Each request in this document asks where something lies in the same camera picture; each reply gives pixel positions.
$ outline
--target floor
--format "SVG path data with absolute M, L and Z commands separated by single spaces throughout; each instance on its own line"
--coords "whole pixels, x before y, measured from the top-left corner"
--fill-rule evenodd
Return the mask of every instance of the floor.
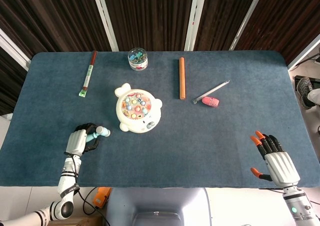
M 315 48 L 309 56 L 316 54 Z M 320 78 L 320 65 L 308 61 L 299 68 L 289 72 L 295 75 Z M 320 110 L 313 107 L 310 110 L 301 109 L 312 145 L 320 159 L 320 135 L 317 128 L 320 125 Z M 9 127 L 10 121 L 0 117 L 0 148 Z M 81 188 L 83 196 L 91 190 Z M 320 187 L 304 188 L 310 200 L 320 203 Z M 207 188 L 213 226 L 294 226 L 289 210 L 280 193 L 254 188 Z M 92 201 L 95 191 L 88 197 Z M 0 187 L 0 221 L 15 219 L 27 213 L 39 210 L 52 201 L 59 200 L 56 187 Z M 82 201 L 78 195 L 74 197 L 74 217 L 84 216 Z M 313 207 L 320 216 L 320 205 Z

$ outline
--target black cable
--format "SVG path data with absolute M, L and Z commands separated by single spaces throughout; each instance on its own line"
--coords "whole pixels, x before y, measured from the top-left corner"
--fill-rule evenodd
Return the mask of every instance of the black cable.
M 89 197 L 89 195 L 92 193 L 93 190 L 95 190 L 97 187 L 94 187 L 93 189 L 91 189 L 91 191 L 86 195 L 86 197 L 84 198 L 84 200 L 87 200 L 87 198 Z M 82 210 L 83 212 L 86 214 L 86 215 L 92 215 L 95 210 L 93 210 L 92 212 L 86 212 L 85 210 L 85 201 L 83 201 L 83 204 L 82 204 Z
M 300 64 L 303 64 L 304 62 L 307 62 L 308 60 L 312 60 L 314 57 L 316 57 L 316 56 L 318 56 L 318 55 L 320 55 L 320 48 L 319 48 L 319 53 L 317 53 L 317 54 L 315 54 L 315 55 L 313 55 L 313 56 L 311 56 L 311 57 L 308 57 L 307 59 L 305 59 L 305 60 L 297 63 L 297 64 L 294 66 L 294 68 L 290 70 L 290 72 L 293 71 L 293 70 L 296 70 L 296 69 L 299 67 Z
M 74 173 L 75 173 L 75 183 L 77 184 L 78 183 L 78 175 L 77 175 L 77 168 L 76 168 L 76 162 L 75 162 L 75 159 L 74 159 L 74 154 L 71 154 L 71 158 L 72 158 L 72 161 L 73 161 L 73 166 L 74 166 Z M 80 190 L 78 191 L 78 194 L 80 196 L 80 198 L 83 200 L 83 202 L 87 203 L 91 208 L 94 209 L 94 211 L 98 212 L 102 217 L 103 219 L 105 220 L 105 222 L 108 224 L 108 226 L 111 226 L 110 223 L 108 222 L 108 220 L 106 219 L 106 217 L 102 214 L 102 212 L 100 212 L 99 210 L 97 210 L 91 203 L 89 203 L 88 201 L 86 201 L 84 199 L 84 197 L 82 197 L 81 193 L 80 193 Z
M 276 193 L 279 193 L 279 194 L 283 194 L 283 192 L 275 191 L 275 190 L 273 190 L 273 189 L 267 189 L 267 190 L 272 191 L 272 192 L 276 192 Z M 311 202 L 311 203 L 314 203 L 314 204 L 316 204 L 316 205 L 320 205 L 320 203 L 315 202 L 315 201 L 312 201 L 312 200 L 310 200 L 310 202 Z

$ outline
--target pink eraser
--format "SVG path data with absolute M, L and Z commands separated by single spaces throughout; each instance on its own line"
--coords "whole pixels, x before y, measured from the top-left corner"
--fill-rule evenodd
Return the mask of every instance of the pink eraser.
M 205 105 L 208 105 L 210 107 L 218 107 L 219 104 L 219 99 L 216 99 L 214 97 L 204 97 L 202 99 L 202 103 L 204 103 Z

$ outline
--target orange stick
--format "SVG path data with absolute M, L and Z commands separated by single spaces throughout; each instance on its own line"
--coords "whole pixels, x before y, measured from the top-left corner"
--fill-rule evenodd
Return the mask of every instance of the orange stick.
M 179 59 L 180 99 L 186 99 L 185 58 Z

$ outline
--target shoe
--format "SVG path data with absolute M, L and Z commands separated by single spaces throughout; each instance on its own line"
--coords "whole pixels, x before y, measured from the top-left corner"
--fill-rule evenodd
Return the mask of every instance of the shoe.
M 311 109 L 316 104 L 308 99 L 308 94 L 313 90 L 312 84 L 308 77 L 303 77 L 296 85 L 296 91 L 300 95 L 300 104 L 306 110 Z

